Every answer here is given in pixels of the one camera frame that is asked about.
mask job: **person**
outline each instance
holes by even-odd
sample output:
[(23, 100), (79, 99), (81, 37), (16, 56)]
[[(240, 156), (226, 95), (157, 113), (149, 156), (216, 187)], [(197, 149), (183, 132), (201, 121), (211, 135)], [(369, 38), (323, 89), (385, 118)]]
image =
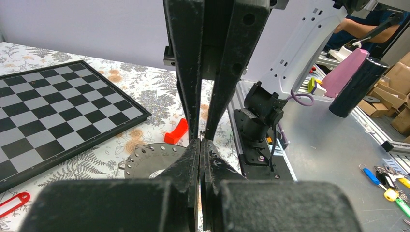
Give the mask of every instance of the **person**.
[[(325, 50), (329, 49), (339, 50), (343, 45), (355, 38), (361, 38), (369, 33), (379, 24), (386, 21), (393, 12), (388, 10), (377, 10), (377, 8), (369, 13), (365, 18), (357, 18), (353, 16), (347, 16), (335, 29), (334, 33), (330, 37), (325, 46)], [(404, 13), (403, 21), (409, 16), (408, 12)], [(382, 44), (390, 39), (390, 37), (396, 32), (399, 26), (403, 23), (401, 21), (397, 25), (393, 25), (384, 30), (377, 36), (373, 37), (369, 41), (362, 44), (362, 49), (371, 51), (376, 44)]]

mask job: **perforated metal plate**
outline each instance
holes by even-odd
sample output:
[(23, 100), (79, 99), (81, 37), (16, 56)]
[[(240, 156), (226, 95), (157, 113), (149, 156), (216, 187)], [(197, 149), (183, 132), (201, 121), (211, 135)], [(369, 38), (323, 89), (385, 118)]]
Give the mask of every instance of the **perforated metal plate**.
[(124, 165), (128, 178), (152, 179), (168, 168), (184, 153), (185, 147), (173, 144), (149, 144), (138, 147)]

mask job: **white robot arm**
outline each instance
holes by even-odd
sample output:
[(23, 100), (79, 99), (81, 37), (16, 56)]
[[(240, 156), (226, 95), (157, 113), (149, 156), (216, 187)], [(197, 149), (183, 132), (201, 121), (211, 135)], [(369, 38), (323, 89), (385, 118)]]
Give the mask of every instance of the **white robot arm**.
[[(373, 10), (375, 1), (363, 1), (370, 7), (363, 10)], [(408, 0), (378, 2), (410, 9)], [(348, 13), (345, 7), (336, 8), (334, 0), (291, 0), (284, 11), (274, 9), (242, 79), (261, 81), (266, 91), (276, 92), (282, 99), (288, 97), (291, 90), (300, 88), (334, 29)]]

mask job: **white wall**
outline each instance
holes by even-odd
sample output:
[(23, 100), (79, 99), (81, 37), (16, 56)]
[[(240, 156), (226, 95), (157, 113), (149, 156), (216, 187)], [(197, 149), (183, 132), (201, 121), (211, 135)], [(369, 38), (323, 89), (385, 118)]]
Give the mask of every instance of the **white wall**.
[(7, 42), (167, 68), (162, 0), (0, 0)]

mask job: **floral tablecloth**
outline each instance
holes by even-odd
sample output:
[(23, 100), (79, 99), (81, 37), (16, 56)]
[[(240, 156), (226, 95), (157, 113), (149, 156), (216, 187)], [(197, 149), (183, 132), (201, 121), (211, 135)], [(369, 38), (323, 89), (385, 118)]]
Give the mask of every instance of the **floral tablecloth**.
[[(106, 59), (79, 56), (42, 48), (0, 43), (0, 75), (23, 72), (65, 62), (84, 60), (134, 98), (152, 116), (144, 123), (86, 151), (28, 181), (0, 193), (0, 203), (20, 192), (28, 192), (31, 200), (4, 218), (0, 230), (16, 231), (39, 192), (47, 184), (65, 179), (120, 179), (124, 172), (117, 164), (126, 159), (137, 145), (163, 143), (166, 132), (172, 131), (184, 117), (176, 89), (174, 71), (127, 64)], [(203, 81), (200, 129), (205, 129), (212, 82)], [(218, 125), (214, 143), (221, 156), (240, 170), (228, 113)], [(185, 135), (178, 145), (187, 146)]]

